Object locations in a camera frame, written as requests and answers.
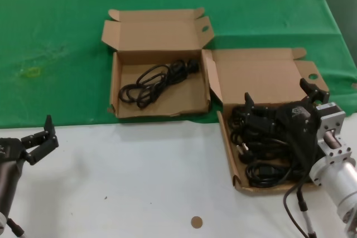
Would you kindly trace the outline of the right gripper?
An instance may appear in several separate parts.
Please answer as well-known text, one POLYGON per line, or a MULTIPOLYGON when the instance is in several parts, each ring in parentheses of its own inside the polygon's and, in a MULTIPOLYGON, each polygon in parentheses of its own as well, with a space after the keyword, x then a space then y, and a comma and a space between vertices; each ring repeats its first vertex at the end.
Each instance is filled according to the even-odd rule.
MULTIPOLYGON (((302 78, 300 87, 306 94, 301 101, 278 108, 278 124, 297 159, 302 165, 347 161, 351 158, 351 148, 341 139, 346 113, 334 102, 328 103, 330 93, 316 84, 302 78)), ((244 99, 245 126, 264 134, 274 134, 277 109, 256 106, 249 93, 244 94, 244 99)))

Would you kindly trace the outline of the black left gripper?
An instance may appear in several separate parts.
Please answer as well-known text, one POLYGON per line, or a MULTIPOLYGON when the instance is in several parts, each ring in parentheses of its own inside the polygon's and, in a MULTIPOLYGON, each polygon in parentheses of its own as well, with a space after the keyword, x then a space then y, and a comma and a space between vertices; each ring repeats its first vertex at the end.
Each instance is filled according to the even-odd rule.
POLYGON ((27 161, 35 165, 59 146, 51 115, 47 115, 44 130, 24 138, 1 138, 1 163, 27 161))

